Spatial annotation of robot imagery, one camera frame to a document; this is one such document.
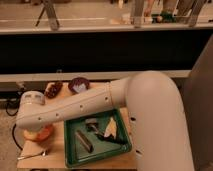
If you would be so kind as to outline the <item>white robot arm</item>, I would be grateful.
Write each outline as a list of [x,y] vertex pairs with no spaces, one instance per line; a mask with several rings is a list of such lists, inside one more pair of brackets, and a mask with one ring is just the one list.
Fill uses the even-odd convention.
[[50,104],[42,93],[27,91],[16,124],[37,131],[51,123],[120,107],[129,112],[138,171],[195,171],[180,92],[159,71],[106,82]]

